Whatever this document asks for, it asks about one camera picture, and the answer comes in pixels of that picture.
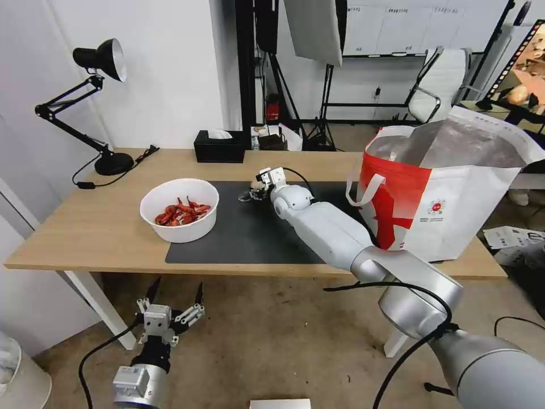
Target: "office chair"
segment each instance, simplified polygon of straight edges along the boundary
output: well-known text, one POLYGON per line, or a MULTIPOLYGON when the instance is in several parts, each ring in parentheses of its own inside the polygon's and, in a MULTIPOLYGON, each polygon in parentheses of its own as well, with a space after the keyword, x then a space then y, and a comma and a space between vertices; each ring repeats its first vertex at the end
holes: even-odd
POLYGON ((469 72, 471 50, 428 50, 424 66, 406 100, 410 114, 422 123, 445 119, 458 92, 469 88, 464 82, 469 72))

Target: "bag handle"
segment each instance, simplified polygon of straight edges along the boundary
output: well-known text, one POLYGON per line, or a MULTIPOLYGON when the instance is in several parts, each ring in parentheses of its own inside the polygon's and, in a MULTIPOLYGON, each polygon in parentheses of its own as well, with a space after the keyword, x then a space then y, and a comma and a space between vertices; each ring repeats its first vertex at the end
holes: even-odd
POLYGON ((369 181, 369 185, 367 185, 367 189, 365 190, 365 192, 363 192, 362 198, 358 202, 355 202, 352 199, 352 197, 350 197, 350 189, 352 189, 352 182, 354 181, 354 173, 355 173, 355 169, 357 168, 358 167, 355 166, 350 172, 350 174, 348 175, 348 179, 346 180, 346 194, 345 194, 348 202, 355 207, 369 203, 375 196, 376 191, 379 190, 380 185, 384 183, 384 181, 386 180, 384 176, 381 176, 378 173, 375 173, 373 177, 371 178, 371 180, 369 181))

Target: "floor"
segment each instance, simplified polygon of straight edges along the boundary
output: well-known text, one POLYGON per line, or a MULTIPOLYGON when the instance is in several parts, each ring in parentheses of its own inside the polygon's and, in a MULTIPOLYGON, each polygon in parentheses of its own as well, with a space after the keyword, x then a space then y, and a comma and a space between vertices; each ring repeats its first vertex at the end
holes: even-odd
MULTIPOLYGON (((339 148, 360 151, 371 127, 332 129, 339 148)), ((545 203, 533 193, 532 205, 517 207, 504 199, 488 227, 509 224, 545 227, 545 203)), ((104 289, 126 321, 136 311, 152 274, 103 275, 104 289)), ((204 282, 207 318, 182 336, 171 356, 170 394, 161 409, 183 407, 235 409, 251 399, 310 398, 314 409, 370 408, 393 364, 381 347, 392 329, 377 301, 381 290, 325 294, 325 286, 350 279, 163 276, 156 302, 182 309, 204 282)), ((508 280, 463 282, 464 302, 455 321, 465 330, 492 334, 494 320, 515 315, 540 321, 524 294, 508 280)), ((545 361, 545 333, 520 322, 503 321, 500 336, 545 361)), ((50 408, 85 407, 77 368, 85 353, 110 337, 104 324, 46 351, 36 361, 53 377, 50 408)), ((85 374, 95 408, 113 407, 113 376, 135 352, 112 344, 90 358, 85 374)), ((383 408, 459 408, 452 397, 430 394, 423 382, 445 385, 429 348, 420 349, 398 371, 384 396, 383 408)))

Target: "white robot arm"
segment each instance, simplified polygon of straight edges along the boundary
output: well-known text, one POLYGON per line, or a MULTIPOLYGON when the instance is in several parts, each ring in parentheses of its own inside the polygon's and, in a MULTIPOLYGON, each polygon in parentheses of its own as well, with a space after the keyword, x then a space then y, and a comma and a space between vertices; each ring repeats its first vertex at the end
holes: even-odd
MULTIPOLYGON (((399 281, 439 296, 453 310, 462 286, 405 251, 373 246, 367 230, 311 192, 286 184, 282 168, 263 169, 257 178, 276 214, 327 264, 353 273, 360 282, 399 281)), ((433 297, 404 287, 388 287, 379 300, 388 320, 404 334, 421 339, 444 322, 446 311, 433 297)), ((465 409, 545 407, 545 365, 503 339, 451 329, 429 342, 445 379, 465 409)))

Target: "black tissue box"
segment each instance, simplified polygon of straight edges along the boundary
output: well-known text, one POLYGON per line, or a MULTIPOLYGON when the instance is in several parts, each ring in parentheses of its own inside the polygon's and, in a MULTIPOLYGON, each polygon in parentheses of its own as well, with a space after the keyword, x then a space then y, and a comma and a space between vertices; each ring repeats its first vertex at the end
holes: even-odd
POLYGON ((228 131, 231 139, 210 139, 208 131, 199 131, 193 146, 197 162, 244 162, 244 133, 228 131))

